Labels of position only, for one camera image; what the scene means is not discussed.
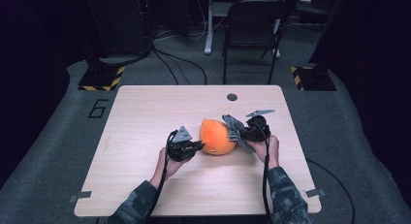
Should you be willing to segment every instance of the person's left hand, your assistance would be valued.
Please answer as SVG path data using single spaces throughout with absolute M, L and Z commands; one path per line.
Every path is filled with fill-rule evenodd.
M 165 156 L 166 156 L 166 149 L 163 147 L 160 150 L 159 154 L 158 154 L 157 166 L 155 168 L 154 175 L 150 180 L 150 183 L 155 188 L 158 188 L 158 186 L 160 185 L 161 175 L 163 174 L 163 169 L 164 169 L 164 157 Z M 181 161 L 181 162 L 177 162 L 173 159 L 170 159 L 169 163 L 167 164 L 167 174 L 166 174 L 165 181 L 167 181 L 167 179 L 169 179 L 169 177 L 174 175 L 178 171 L 178 169 L 181 168 L 181 166 L 183 164 L 187 163 L 190 160 L 191 160 L 191 158 L 186 159 L 186 160 Z

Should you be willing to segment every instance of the orange pumpkin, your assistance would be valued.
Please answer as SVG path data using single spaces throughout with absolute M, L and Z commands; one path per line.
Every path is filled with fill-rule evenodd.
M 229 140 L 227 125 L 213 119 L 203 119 L 200 140 L 205 145 L 203 151 L 213 155 L 226 154 L 232 151 L 237 143 Z

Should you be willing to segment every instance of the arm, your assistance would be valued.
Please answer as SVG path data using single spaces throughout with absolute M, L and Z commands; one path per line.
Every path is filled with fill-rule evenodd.
M 148 212 L 154 203 L 154 198 L 157 193 L 157 188 L 160 185 L 161 175 L 164 169 L 164 159 L 166 157 L 166 149 L 160 150 L 157 166 L 154 171 L 154 175 L 150 181 L 144 181 L 139 187 L 137 187 L 124 201 L 115 213 L 109 217 L 108 224 L 118 223 L 145 223 L 148 218 Z M 167 165 L 166 179 L 174 175 L 178 169 L 190 159 L 182 162 L 176 162 L 173 159 L 169 160 Z
M 259 159 L 264 162 L 267 154 L 265 143 L 253 143 Z M 278 163 L 279 141 L 274 135 L 269 136 L 269 189 L 273 204 L 274 223 L 313 223 L 307 212 L 307 203 L 299 190 Z

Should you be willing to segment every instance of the sleeve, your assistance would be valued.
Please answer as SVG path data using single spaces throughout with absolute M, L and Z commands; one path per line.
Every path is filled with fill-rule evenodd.
M 147 180 L 144 181 L 109 217 L 107 224 L 145 223 L 156 193 L 157 189 Z
M 283 168 L 270 169 L 268 180 L 274 223 L 314 223 L 308 214 L 307 203 Z

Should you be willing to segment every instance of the wooden table top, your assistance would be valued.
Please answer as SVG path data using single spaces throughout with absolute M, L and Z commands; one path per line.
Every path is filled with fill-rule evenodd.
M 228 94 L 236 94 L 237 100 L 229 101 Z M 91 196 L 78 200 L 75 214 L 112 215 L 137 186 L 151 179 L 159 150 L 180 126 L 197 141 L 204 118 L 224 122 L 221 116 L 230 114 L 246 125 L 247 114 L 270 109 L 275 112 L 264 117 L 280 141 L 280 166 L 307 201 L 308 211 L 320 211 L 318 197 L 303 195 L 315 186 L 279 86 L 127 85 L 118 90 L 81 190 Z M 238 145 L 220 156 L 198 151 L 164 184 L 152 215 L 264 214 L 263 168 L 255 153 Z

